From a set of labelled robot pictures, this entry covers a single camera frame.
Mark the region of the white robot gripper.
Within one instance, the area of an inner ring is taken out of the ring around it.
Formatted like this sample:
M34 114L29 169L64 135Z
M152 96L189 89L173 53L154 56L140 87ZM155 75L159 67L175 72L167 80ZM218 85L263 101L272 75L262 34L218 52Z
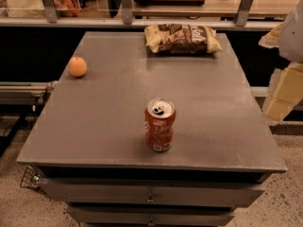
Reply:
M291 62L285 69L275 69L262 106L263 121L268 126L282 122L303 100L303 0L300 0L279 24L261 37L258 44L279 48L279 55Z

